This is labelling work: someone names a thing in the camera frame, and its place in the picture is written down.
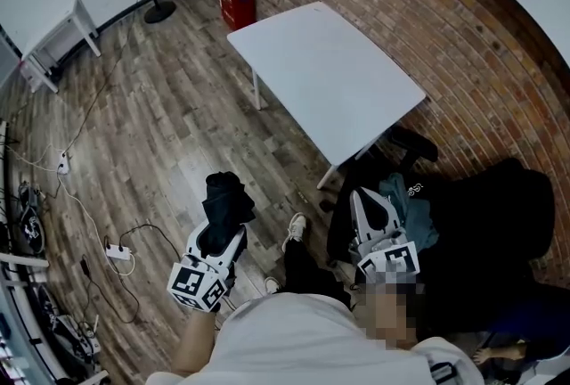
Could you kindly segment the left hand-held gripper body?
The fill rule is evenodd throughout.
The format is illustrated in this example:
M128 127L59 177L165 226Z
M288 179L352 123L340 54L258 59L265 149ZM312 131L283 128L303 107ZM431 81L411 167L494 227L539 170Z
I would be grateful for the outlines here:
M174 263L167 291L183 306L209 313L217 312L221 299L235 282L234 264L216 265L191 255Z

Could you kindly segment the cluttered equipment shelf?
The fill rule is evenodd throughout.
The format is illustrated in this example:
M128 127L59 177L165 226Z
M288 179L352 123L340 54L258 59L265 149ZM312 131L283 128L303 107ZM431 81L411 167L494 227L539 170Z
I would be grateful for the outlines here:
M40 191L10 188L9 125L0 119L0 385L110 385L89 324L46 285Z

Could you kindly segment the long white power strip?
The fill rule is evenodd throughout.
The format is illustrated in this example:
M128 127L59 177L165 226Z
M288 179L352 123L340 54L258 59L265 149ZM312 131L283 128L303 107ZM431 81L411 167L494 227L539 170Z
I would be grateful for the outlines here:
M129 261L131 259L131 251L127 246L107 244L105 246L105 253L109 258Z

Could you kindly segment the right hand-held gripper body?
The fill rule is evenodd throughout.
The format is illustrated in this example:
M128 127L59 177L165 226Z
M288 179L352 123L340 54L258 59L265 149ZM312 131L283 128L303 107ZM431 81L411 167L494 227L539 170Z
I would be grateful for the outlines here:
M349 248L355 264L355 282L414 283L419 274L419 258L414 241L404 230L396 230Z

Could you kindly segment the blue jeans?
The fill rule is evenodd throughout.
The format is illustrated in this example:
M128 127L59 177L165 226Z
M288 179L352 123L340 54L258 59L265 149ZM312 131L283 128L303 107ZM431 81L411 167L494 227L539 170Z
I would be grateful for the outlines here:
M399 173L393 173L379 182L379 194L389 199L395 207L407 238L415 242L417 252L431 248L439 238L430 216L430 203L420 198L426 193L421 183L407 187L403 175Z

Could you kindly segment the person's black trousers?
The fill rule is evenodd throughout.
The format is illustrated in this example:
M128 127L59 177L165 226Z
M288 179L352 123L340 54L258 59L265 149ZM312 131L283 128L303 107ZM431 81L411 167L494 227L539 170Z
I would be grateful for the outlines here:
M315 294L351 306L351 295L335 275L320 268L303 242L290 240L284 252L285 284L280 292Z

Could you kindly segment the person's white right shoe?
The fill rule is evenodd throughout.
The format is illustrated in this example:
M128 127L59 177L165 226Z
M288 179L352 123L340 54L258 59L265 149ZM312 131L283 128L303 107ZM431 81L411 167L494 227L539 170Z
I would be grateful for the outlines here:
M302 242L307 228L307 218L302 212L296 213L289 222L288 235L283 242L281 249L285 253L290 242Z

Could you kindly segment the person's right forearm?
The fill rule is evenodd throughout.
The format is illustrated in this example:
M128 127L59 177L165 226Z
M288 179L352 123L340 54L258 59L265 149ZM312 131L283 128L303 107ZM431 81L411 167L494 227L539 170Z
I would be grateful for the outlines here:
M360 321L369 339L390 348L417 344L416 323L408 316L406 295L395 284L367 284Z

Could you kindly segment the white metal desk frame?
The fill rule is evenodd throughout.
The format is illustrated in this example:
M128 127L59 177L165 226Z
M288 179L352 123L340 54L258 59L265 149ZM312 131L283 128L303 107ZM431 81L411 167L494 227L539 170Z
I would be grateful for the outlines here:
M31 70L34 79L41 85L47 86L55 94L59 92L59 88L49 77L50 70L43 67L38 56L48 42L67 24L72 24L77 29L96 57L102 55L94 41L99 33L82 0L62 0L54 16L48 18L46 23L42 23L39 29L32 33L21 51L22 64Z

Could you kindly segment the person's left forearm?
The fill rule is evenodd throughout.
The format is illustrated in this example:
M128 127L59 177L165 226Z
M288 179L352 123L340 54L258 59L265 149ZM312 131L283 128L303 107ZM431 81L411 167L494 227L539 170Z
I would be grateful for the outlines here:
M188 377L209 362L216 339L216 313L192 311L171 364L173 373Z

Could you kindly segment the white table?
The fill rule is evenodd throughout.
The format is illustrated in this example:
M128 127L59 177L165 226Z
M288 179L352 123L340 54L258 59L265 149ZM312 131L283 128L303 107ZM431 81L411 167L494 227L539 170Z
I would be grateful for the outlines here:
M276 14L227 37L329 162L319 189L425 100L382 49L323 2Z

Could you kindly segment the person's white shirt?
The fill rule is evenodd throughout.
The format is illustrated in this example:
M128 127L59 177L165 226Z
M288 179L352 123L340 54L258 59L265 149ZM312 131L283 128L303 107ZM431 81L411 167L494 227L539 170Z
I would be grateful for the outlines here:
M430 365L450 362L461 385L485 385L468 356L442 338L409 350L369 339L339 301L279 293L253 299L224 322L208 364L145 385L436 385Z

